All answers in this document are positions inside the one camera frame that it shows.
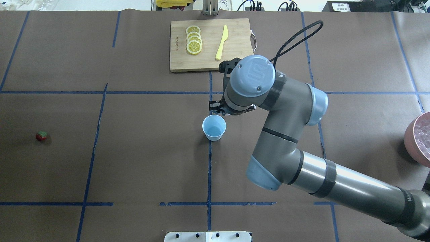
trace pink bowl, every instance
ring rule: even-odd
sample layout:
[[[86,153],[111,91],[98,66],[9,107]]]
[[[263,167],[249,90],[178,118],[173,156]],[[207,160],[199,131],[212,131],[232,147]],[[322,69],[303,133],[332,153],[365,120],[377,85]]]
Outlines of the pink bowl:
[[[430,159],[426,157],[424,152],[418,147],[417,139],[415,135],[418,133],[417,127],[415,126],[417,122],[423,120],[430,120],[430,112],[426,112],[418,116],[405,131],[405,147],[412,158],[427,167],[430,167]]]

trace light blue cup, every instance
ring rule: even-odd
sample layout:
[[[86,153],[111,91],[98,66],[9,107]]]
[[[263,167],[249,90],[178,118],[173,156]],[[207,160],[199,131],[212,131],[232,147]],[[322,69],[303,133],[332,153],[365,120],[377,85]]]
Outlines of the light blue cup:
[[[209,115],[203,120],[202,129],[211,141],[219,140],[225,132],[227,125],[219,115]]]

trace black cable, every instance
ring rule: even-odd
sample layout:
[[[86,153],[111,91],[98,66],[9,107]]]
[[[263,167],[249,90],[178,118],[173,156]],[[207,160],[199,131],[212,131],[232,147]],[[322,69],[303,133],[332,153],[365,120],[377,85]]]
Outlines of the black cable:
[[[295,12],[297,12],[297,9],[298,9],[297,3],[296,3],[296,2],[294,2],[294,5],[295,5],[295,7],[296,7],[296,8],[294,9],[294,11],[295,11]]]
[[[310,37],[312,37],[314,34],[316,34],[322,27],[323,27],[323,22],[321,20],[315,21],[313,23],[311,23],[310,25],[304,27],[303,29],[301,29],[299,32],[295,33],[289,40],[287,40],[287,42],[285,42],[281,48],[278,50],[278,53],[276,53],[276,56],[273,57],[273,59],[271,59],[270,61],[273,61],[273,67],[276,68],[276,61],[278,60],[278,58],[282,55],[284,55],[285,53],[289,52],[290,50],[294,49],[296,46],[298,46],[299,44],[301,44],[303,41],[309,39]],[[295,39],[297,36],[299,36],[301,33],[305,32],[306,30],[312,28],[315,25],[319,25],[319,27],[312,32],[310,35],[306,36],[305,38],[303,38],[302,40],[300,40],[299,42],[297,42],[296,44],[294,44],[292,47],[290,47],[288,50],[284,51],[281,53],[281,51],[291,42],[293,41],[293,39]]]
[[[239,8],[237,8],[237,10],[239,11],[239,10],[240,10],[240,7],[242,7],[242,6],[243,6],[243,4],[244,4],[244,3],[246,3],[246,2],[248,2],[248,1],[251,1],[251,2],[252,2],[252,3],[251,3],[251,6],[249,7],[249,10],[251,11],[251,10],[252,10],[252,5],[254,4],[254,6],[255,6],[254,0],[245,0],[245,1],[243,1],[243,2],[239,5]]]
[[[415,12],[414,9],[411,6],[411,3],[408,4],[408,12],[409,12],[409,8],[412,10],[412,12]]]
[[[288,3],[287,3],[287,2],[283,2],[283,3],[281,3],[281,5],[279,5],[279,8],[278,8],[277,12],[279,11],[279,9],[281,9],[281,7],[282,7],[282,5],[284,5],[284,3],[287,5],[287,6],[285,7],[285,10],[287,10],[287,9],[288,9]]]
[[[288,8],[288,10],[290,11],[290,12],[293,12],[294,11],[294,7],[295,7],[295,2],[293,1],[293,0],[290,0],[291,2],[290,2],[290,8]]]

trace robotic arm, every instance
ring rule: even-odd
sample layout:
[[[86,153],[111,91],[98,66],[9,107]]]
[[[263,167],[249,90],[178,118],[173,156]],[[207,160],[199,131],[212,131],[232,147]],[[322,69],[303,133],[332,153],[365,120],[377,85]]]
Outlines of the robotic arm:
[[[327,110],[323,91],[276,71],[259,55],[224,61],[219,71],[224,73],[224,94],[209,102],[209,110],[240,115],[257,105],[269,111],[246,170],[254,184],[273,191],[281,183],[292,185],[430,241],[426,193],[403,190],[297,149],[304,126],[317,124]]]

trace white label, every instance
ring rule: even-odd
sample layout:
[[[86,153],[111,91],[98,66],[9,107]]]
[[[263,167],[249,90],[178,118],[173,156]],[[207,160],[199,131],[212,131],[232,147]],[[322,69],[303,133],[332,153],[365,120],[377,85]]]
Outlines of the white label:
[[[332,3],[333,10],[336,12],[351,12],[347,3]]]

